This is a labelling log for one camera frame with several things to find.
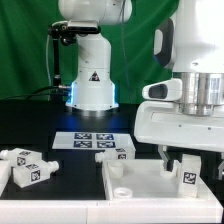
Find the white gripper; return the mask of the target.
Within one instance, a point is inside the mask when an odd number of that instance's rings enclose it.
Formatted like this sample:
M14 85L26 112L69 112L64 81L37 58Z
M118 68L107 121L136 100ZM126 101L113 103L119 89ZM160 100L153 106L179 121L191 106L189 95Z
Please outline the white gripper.
M166 171L173 170L167 146L222 152L218 156L216 177L224 177L224 103L198 107L181 102L182 81L177 78L147 85L145 99L136 113L134 136L139 142L157 144Z

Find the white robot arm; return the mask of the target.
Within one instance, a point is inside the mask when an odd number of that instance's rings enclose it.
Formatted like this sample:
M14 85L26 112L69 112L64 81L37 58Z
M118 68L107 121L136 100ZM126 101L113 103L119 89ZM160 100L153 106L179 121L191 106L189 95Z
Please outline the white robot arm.
M65 30L77 39L78 74L67 105L80 112L116 108L109 75L111 45L100 27L128 21L131 0L59 0ZM144 143L224 153L224 0L178 0L175 11L151 27L140 17L129 31L130 49L151 48L171 70L147 85L134 135Z

